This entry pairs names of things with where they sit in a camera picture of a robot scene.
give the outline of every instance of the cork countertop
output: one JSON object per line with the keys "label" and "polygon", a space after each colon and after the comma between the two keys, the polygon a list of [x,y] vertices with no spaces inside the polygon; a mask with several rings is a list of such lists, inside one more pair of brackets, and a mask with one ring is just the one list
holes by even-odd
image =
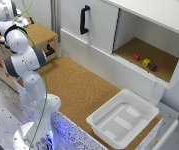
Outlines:
{"label": "cork countertop", "polygon": [[55,32],[49,30],[48,28],[44,27],[36,21],[34,21],[34,24],[29,25],[28,28],[25,28],[25,30],[27,31],[28,35],[32,38],[35,45],[38,45],[53,36],[58,36]]}
{"label": "cork countertop", "polygon": [[[59,111],[109,150],[113,150],[94,134],[91,126],[86,122],[86,118],[120,92],[120,89],[64,55],[44,68],[48,93],[61,98],[62,104]],[[42,69],[37,72],[44,79]],[[124,150],[135,149],[161,119],[162,115],[157,115]]]}

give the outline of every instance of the white drawer front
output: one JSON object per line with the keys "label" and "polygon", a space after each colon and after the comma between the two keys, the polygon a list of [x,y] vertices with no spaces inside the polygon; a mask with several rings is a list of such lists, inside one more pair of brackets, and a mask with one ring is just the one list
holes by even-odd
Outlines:
{"label": "white drawer front", "polygon": [[[85,28],[88,33],[80,34],[81,10],[85,5]],[[101,0],[62,0],[62,29],[111,54],[119,9]]]}
{"label": "white drawer front", "polygon": [[155,82],[106,54],[61,30],[62,53],[114,86],[127,88],[149,99]]}

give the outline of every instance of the white plastic bin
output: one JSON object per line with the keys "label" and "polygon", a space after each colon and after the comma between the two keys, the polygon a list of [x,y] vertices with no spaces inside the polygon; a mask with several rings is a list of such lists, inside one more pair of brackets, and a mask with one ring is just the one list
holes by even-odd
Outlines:
{"label": "white plastic bin", "polygon": [[94,133],[111,147],[124,149],[158,113],[158,108],[124,89],[86,121]]}

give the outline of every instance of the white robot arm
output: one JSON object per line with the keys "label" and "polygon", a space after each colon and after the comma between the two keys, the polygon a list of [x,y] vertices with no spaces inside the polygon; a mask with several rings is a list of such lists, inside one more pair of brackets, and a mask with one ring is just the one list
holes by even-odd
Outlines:
{"label": "white robot arm", "polygon": [[[26,30],[23,28],[28,25],[27,22],[20,16],[15,21],[15,25],[12,25],[11,20],[19,12],[19,10],[16,10],[15,4],[10,0],[3,0],[0,3],[0,36],[4,36],[5,42],[16,53],[5,59],[4,66],[9,75],[20,77],[23,80],[25,91],[20,95],[21,104],[35,108],[34,123],[23,139],[27,147],[30,147],[32,143],[32,149],[34,150],[55,149],[54,144],[49,145],[48,142],[44,144],[44,139],[48,138],[47,135],[52,130],[51,113],[60,108],[61,100],[55,95],[46,95],[47,91],[43,79],[34,71],[46,64],[46,55],[42,49],[29,45]],[[39,126],[44,104],[46,104],[46,108]],[[38,132],[32,142],[37,128]]]}

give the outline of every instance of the cabinet shelf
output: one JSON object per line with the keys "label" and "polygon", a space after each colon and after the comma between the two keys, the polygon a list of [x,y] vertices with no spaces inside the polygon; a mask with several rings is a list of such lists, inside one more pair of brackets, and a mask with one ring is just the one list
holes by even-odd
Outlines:
{"label": "cabinet shelf", "polygon": [[[138,38],[130,40],[114,51],[114,53],[165,80],[166,82],[170,82],[179,60],[177,57],[172,56]],[[139,61],[133,59],[133,55],[136,53],[140,54]],[[151,63],[156,64],[158,69],[156,71],[151,71],[149,67],[145,67],[143,65],[144,59],[149,59]]]}

